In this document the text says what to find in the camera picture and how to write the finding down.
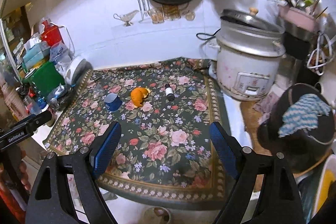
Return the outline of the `person's left hand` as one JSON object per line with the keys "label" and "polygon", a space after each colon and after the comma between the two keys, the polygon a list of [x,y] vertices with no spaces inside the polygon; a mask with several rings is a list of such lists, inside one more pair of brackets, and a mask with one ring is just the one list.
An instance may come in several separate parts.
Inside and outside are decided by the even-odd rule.
{"label": "person's left hand", "polygon": [[21,183],[24,186],[25,190],[30,191],[31,184],[29,182],[29,175],[27,173],[27,166],[24,161],[20,162],[19,170],[21,172]]}

